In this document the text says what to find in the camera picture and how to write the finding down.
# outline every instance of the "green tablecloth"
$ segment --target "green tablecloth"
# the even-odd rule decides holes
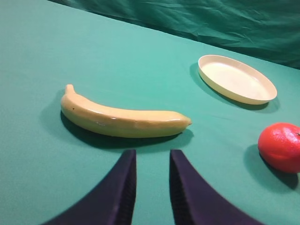
[[[271,170],[257,139],[278,121],[300,125],[300,71],[46,0],[0,2],[0,224],[37,225],[82,198],[124,149],[138,152],[133,225],[173,225],[170,149],[182,149],[227,200],[269,224],[298,225],[297,175]],[[197,60],[220,54],[264,73],[278,98],[230,101],[199,78]],[[66,84],[104,105],[175,110],[192,118],[176,138],[119,139],[60,114]]]

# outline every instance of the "green fabric backdrop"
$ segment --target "green fabric backdrop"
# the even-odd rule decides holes
[[[297,0],[53,0],[300,68]]]

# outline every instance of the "banana tip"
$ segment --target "banana tip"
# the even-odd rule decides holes
[[[69,94],[69,93],[75,93],[74,87],[71,84],[67,84],[65,89],[65,94]]]
[[[192,120],[189,118],[188,119],[188,126],[192,124]]]

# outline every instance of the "yellow banana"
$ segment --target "yellow banana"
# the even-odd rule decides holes
[[[142,111],[111,108],[77,94],[68,84],[61,99],[63,114],[76,125],[103,135],[146,138],[181,133],[191,119],[173,111]]]

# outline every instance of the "plate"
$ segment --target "plate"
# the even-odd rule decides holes
[[[277,96],[276,87],[267,77],[240,61],[220,55],[204,55],[198,65],[204,82],[233,100],[261,105]]]

